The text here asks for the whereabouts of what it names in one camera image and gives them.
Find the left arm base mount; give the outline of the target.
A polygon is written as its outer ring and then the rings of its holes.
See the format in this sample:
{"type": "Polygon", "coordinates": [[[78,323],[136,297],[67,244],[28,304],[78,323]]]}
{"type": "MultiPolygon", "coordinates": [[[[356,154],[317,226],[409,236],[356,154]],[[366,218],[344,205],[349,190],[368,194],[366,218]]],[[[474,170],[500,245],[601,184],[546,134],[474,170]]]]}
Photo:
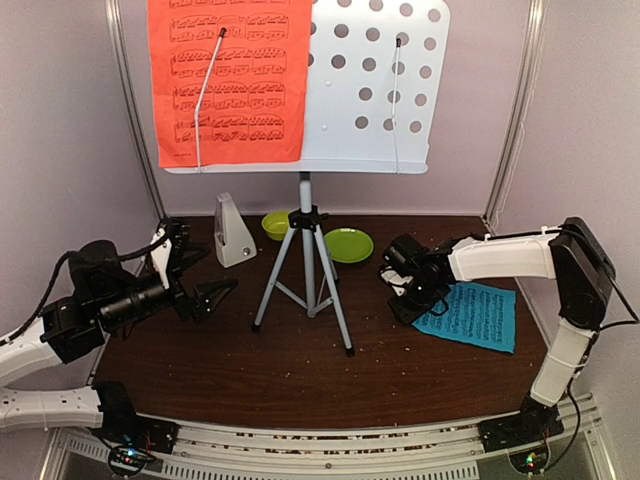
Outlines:
{"type": "Polygon", "coordinates": [[[107,448],[106,464],[120,478],[131,478],[148,467],[160,467],[160,454],[171,454],[179,425],[172,421],[136,415],[132,424],[120,423],[89,429],[107,448]]]}

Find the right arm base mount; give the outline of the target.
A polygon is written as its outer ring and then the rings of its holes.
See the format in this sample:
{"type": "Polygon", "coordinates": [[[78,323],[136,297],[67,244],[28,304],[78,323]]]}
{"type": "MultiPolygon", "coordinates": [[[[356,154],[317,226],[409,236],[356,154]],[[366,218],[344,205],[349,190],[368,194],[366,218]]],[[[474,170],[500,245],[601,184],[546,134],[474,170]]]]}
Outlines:
{"type": "Polygon", "coordinates": [[[481,421],[478,432],[486,453],[505,450],[513,469],[536,475],[551,463],[549,440],[564,432],[561,420],[549,420],[544,426],[523,425],[518,415],[481,421]]]}

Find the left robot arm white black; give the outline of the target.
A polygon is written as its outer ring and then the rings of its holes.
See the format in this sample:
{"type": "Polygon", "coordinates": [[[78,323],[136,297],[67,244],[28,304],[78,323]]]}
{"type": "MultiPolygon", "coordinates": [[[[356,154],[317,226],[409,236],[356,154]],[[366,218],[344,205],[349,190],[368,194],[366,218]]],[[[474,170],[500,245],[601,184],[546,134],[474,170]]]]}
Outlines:
{"type": "Polygon", "coordinates": [[[123,444],[144,433],[126,388],[107,381],[63,391],[19,391],[11,383],[48,367],[72,363],[156,313],[172,308],[181,320],[211,317],[238,282],[199,284],[187,294],[180,278],[208,254],[207,248],[153,249],[151,269],[135,276],[122,266],[116,246],[93,241],[69,257],[72,295],[37,308],[35,317],[1,340],[1,430],[85,427],[123,444]]]}

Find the grey metronome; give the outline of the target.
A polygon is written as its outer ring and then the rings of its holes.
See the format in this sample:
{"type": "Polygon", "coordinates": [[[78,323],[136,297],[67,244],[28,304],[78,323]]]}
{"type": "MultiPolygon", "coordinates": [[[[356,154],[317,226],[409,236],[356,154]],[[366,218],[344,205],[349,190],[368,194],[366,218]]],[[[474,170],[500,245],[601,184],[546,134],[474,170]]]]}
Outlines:
{"type": "Polygon", "coordinates": [[[232,196],[224,192],[216,197],[214,243],[216,256],[224,268],[231,268],[257,255],[253,236],[232,196]]]}

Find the red sheet music paper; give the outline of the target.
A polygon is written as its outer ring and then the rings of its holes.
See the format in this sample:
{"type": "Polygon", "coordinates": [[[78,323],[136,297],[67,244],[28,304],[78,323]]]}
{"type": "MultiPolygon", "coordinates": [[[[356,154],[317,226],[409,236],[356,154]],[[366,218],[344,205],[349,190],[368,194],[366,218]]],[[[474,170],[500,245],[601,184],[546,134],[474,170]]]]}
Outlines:
{"type": "Polygon", "coordinates": [[[300,160],[312,6],[148,2],[161,168],[300,160]]]}

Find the white perforated music stand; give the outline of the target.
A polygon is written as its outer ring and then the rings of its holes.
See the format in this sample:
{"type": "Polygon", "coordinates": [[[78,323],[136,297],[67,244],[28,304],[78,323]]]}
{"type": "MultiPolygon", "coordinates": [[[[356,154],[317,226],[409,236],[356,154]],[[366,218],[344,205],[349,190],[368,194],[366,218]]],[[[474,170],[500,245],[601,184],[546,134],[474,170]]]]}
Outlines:
{"type": "Polygon", "coordinates": [[[295,172],[300,207],[291,234],[304,249],[309,316],[341,305],[311,199],[314,173],[422,174],[451,21],[443,1],[310,1],[304,138],[294,163],[166,169],[176,173],[295,172]]]}

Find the blue sheet music paper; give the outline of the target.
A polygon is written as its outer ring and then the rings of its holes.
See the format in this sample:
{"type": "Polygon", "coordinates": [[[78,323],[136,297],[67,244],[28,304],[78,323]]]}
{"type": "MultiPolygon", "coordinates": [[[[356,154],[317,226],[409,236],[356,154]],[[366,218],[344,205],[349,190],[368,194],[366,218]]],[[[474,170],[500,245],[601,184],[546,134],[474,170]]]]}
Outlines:
{"type": "Polygon", "coordinates": [[[513,354],[516,344],[516,292],[479,283],[458,283],[439,302],[436,314],[412,323],[419,332],[458,343],[513,354]]]}

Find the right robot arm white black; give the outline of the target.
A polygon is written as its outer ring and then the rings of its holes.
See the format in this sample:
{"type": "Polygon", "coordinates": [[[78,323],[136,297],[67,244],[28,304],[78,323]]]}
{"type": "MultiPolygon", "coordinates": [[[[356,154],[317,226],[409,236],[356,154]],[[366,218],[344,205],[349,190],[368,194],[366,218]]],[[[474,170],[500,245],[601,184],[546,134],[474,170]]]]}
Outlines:
{"type": "Polygon", "coordinates": [[[551,424],[558,402],[586,366],[605,320],[616,270],[586,222],[506,235],[449,238],[434,248],[402,234],[386,247],[380,280],[389,286],[395,319],[409,324],[448,308],[454,286],[485,279],[543,279],[554,283],[559,324],[530,390],[513,419],[519,440],[535,440],[551,424]]]}

